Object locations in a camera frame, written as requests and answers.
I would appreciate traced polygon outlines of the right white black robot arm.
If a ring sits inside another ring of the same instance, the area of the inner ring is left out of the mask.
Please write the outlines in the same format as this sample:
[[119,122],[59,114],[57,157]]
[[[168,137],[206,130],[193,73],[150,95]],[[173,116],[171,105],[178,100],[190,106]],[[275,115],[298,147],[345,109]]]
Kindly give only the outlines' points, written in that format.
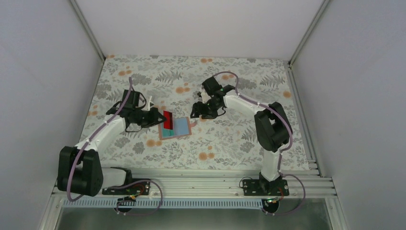
[[259,188],[265,195],[271,195],[282,180],[280,170],[283,145],[290,147],[293,130],[283,109],[274,102],[266,105],[238,92],[231,85],[220,85],[215,77],[210,77],[202,83],[198,93],[201,101],[193,104],[191,118],[215,119],[219,117],[219,109],[233,109],[255,122],[255,130],[259,144],[267,151],[263,156],[262,169],[259,173]]

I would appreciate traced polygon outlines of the teal card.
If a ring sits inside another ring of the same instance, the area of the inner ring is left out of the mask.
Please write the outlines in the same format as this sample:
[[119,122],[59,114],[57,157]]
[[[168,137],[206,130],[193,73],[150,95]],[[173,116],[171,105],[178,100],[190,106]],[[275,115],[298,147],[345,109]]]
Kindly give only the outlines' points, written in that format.
[[163,138],[169,138],[175,135],[174,130],[172,129],[162,129],[162,137]]

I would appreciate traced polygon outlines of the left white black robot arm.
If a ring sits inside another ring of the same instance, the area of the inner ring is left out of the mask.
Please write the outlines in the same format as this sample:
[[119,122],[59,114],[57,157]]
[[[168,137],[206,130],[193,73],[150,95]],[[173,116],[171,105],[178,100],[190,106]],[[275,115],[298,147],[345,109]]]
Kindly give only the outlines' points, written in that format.
[[73,147],[65,146],[59,153],[56,185],[58,190],[79,196],[96,196],[101,190],[114,188],[121,194],[133,189],[132,173],[123,167],[103,167],[99,154],[106,151],[116,137],[127,132],[130,125],[150,128],[167,118],[151,100],[140,93],[125,90],[120,101],[107,112],[103,122],[91,135]]

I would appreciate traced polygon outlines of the red card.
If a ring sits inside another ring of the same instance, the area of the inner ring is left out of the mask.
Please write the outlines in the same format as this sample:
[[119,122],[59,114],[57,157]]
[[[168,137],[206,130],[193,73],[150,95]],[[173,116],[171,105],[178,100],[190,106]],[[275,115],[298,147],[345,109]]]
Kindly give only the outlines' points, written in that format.
[[164,112],[164,117],[166,119],[163,123],[163,127],[168,130],[173,130],[173,126],[174,126],[173,113],[169,112],[169,111],[163,111],[163,112]]

